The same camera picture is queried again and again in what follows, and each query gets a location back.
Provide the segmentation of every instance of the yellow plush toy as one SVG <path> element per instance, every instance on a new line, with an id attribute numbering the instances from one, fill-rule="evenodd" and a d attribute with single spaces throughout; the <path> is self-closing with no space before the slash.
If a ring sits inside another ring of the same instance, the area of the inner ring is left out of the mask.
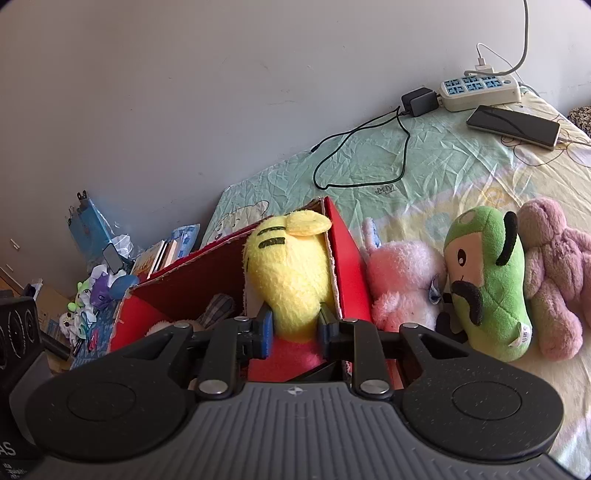
<path id="1" fill-rule="evenodd" d="M 323 233 L 332 222 L 300 210 L 262 222 L 244 248 L 244 272 L 273 310 L 276 334 L 304 343 L 316 333 L 320 303 L 334 306 Z"/>

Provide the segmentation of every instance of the green plush toy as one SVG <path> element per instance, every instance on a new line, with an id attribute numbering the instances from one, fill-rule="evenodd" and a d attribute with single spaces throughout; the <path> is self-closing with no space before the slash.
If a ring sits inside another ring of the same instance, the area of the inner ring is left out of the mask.
<path id="1" fill-rule="evenodd" d="M 443 254 L 453 306 L 470 346 L 505 362 L 518 359 L 530 345 L 531 322 L 515 213 L 468 210 L 452 223 Z"/>
<path id="2" fill-rule="evenodd" d="M 84 282 L 79 281 L 77 288 L 76 299 L 68 304 L 68 310 L 71 312 L 90 306 L 90 279 L 87 278 Z"/>

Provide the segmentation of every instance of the plush toy eye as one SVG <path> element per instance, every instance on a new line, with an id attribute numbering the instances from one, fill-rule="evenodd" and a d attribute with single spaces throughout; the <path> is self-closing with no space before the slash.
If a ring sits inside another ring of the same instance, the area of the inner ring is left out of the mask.
<path id="1" fill-rule="evenodd" d="M 459 249 L 457 251 L 457 262 L 460 264 L 461 267 L 466 265 L 466 252 L 464 250 Z"/>

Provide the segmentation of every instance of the phone screen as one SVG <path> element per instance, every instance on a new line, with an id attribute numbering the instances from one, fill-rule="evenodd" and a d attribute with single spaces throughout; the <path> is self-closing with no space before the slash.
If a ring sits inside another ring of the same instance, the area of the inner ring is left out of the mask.
<path id="1" fill-rule="evenodd" d="M 117 253 L 117 249 L 112 243 L 109 243 L 109 245 L 107 245 L 103 250 L 103 257 L 105 257 L 107 265 L 113 274 L 116 274 L 124 266 L 121 257 Z"/>
<path id="2" fill-rule="evenodd" d="M 481 105 L 466 121 L 469 127 L 554 148 L 560 124 L 527 113 Z"/>

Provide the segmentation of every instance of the speaker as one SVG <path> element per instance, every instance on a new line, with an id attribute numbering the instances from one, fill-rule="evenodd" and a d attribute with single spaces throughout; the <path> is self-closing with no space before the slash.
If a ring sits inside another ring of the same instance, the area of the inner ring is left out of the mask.
<path id="1" fill-rule="evenodd" d="M 0 478 L 25 475 L 40 459 L 25 422 L 25 404 L 51 378 L 35 301 L 0 299 Z"/>

